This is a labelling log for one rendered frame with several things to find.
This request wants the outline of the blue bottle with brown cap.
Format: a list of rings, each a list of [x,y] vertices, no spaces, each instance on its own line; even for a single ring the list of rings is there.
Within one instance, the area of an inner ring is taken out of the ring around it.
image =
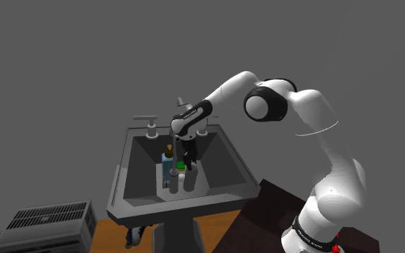
[[[173,145],[168,144],[161,158],[164,182],[170,180],[170,170],[173,168],[173,157]]]

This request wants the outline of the wide grey cylinder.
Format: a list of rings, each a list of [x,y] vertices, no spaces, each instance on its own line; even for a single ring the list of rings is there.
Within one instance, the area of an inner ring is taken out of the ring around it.
[[[192,163],[191,166],[186,169],[185,178],[183,181],[183,189],[186,192],[191,192],[194,190],[197,175],[198,175],[198,166],[197,164]]]

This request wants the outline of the slim grey cylinder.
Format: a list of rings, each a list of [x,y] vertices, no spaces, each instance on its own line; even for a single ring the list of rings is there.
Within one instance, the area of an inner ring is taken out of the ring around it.
[[[168,184],[169,192],[172,194],[176,194],[178,192],[178,170],[173,168],[169,172],[170,180]]]

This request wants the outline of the dark robot stand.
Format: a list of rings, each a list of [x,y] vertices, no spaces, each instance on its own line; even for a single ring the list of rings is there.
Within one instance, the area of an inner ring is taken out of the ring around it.
[[[285,253],[281,235],[305,201],[263,179],[212,253]]]

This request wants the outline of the blue and white object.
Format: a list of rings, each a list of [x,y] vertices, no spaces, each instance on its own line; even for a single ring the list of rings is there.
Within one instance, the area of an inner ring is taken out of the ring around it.
[[[131,247],[136,247],[140,244],[142,235],[144,234],[144,231],[146,229],[146,226],[140,226],[140,227],[134,227],[131,229],[128,229],[127,234],[126,234],[126,243],[125,243],[125,248],[130,249]]]

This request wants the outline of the grey vented appliance box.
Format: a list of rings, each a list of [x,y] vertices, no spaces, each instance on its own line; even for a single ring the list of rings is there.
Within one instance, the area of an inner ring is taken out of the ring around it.
[[[90,253],[97,223],[90,200],[21,208],[0,233],[0,253]]]

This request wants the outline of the grey pedestal sink with faucet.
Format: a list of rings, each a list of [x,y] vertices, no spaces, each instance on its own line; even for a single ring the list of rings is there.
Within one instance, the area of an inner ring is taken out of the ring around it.
[[[162,154],[181,144],[169,126],[156,126],[156,116],[138,116],[146,126],[127,129],[122,158],[116,168],[106,211],[128,229],[153,225],[152,253],[209,253],[197,218],[241,209],[258,196],[260,186],[223,128],[207,124],[196,135],[198,175],[191,192],[178,181],[178,192],[163,182]]]

